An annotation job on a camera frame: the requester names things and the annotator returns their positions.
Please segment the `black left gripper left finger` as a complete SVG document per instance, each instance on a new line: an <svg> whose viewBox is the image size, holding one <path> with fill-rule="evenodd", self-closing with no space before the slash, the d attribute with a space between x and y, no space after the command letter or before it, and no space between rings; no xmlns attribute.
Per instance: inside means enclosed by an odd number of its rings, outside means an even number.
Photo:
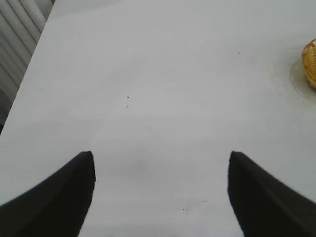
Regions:
<svg viewBox="0 0 316 237"><path fill-rule="evenodd" d="M96 175L81 152L44 181L0 207L2 237L77 237L90 208Z"/></svg>

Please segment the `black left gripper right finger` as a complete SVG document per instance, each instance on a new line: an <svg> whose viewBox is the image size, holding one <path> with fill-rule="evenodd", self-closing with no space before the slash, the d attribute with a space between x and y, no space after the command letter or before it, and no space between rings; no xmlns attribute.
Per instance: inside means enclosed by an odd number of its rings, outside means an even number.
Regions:
<svg viewBox="0 0 316 237"><path fill-rule="evenodd" d="M229 201L245 237L314 237L316 204L242 152L228 166Z"/></svg>

